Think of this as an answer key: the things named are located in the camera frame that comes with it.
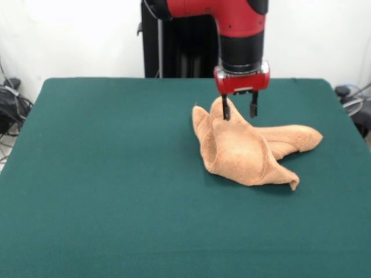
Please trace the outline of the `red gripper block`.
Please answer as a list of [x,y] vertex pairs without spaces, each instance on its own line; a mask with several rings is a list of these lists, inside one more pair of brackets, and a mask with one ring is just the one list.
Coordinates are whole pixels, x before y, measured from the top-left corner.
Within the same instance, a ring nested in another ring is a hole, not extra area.
[[268,61],[263,61],[260,68],[248,74],[227,73],[220,65],[214,68],[214,78],[219,93],[222,95],[223,119],[231,119],[230,99],[228,94],[240,92],[250,92],[252,100],[250,102],[250,117],[257,116],[257,104],[260,90],[268,87],[270,82],[270,66]]

